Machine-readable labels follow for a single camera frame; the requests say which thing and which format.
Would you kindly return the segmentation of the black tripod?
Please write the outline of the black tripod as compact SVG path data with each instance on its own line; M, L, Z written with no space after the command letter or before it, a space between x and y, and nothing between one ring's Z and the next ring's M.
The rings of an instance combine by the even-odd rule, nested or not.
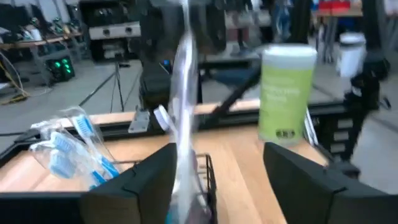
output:
M139 104L139 62L105 65L97 67L97 71L104 71L104 75L78 102L88 114L132 111Z

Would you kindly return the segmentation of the computer tower green lights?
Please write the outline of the computer tower green lights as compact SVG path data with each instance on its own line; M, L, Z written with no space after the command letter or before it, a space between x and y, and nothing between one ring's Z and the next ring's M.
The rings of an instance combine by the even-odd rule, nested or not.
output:
M45 63L54 82L67 82L75 77L72 60L69 56L50 59Z

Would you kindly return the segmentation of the person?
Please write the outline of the person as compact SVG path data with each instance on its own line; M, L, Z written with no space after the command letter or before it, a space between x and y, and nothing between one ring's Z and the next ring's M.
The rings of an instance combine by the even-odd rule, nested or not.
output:
M269 0L271 27L274 42L286 42L291 36L291 13L293 0Z

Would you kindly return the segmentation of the green disinfecting wipes canister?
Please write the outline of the green disinfecting wipes canister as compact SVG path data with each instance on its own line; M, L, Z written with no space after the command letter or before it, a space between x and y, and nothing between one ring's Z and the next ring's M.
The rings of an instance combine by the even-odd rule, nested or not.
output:
M271 44L262 51L260 139L283 146L303 139L316 61L308 44Z

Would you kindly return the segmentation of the wooden table with red bins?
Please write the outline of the wooden table with red bins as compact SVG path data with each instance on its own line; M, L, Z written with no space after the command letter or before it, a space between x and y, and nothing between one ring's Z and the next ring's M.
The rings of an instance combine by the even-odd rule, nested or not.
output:
M314 0L313 16L319 20L317 47L323 37L321 60L333 63L333 49L340 17L361 17L362 0Z

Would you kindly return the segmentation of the black stand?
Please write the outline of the black stand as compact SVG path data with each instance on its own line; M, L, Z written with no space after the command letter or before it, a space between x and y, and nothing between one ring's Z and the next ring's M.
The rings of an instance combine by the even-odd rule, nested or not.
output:
M376 62L365 62L363 71L351 78L351 90L345 93L343 101L346 113L338 121L339 128L349 129L345 151L340 154L343 161L351 159L368 115L379 109L380 82L387 79L390 68L391 65L385 58Z

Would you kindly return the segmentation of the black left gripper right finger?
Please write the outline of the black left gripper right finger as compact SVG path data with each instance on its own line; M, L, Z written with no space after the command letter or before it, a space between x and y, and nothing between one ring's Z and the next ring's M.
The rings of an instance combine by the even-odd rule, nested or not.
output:
M389 224L389 196L267 142L263 161L288 224Z

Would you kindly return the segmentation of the white bucket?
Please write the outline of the white bucket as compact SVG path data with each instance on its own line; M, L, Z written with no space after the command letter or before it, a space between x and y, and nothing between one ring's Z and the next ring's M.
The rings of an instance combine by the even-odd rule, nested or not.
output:
M366 55L366 39L362 32L344 32L340 35L336 71L340 77L353 78L362 72Z

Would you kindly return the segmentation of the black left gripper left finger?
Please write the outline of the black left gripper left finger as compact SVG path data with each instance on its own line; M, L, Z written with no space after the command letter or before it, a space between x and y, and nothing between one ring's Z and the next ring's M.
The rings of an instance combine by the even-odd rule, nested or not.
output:
M84 224L165 224L177 168L168 143L117 177L83 194Z

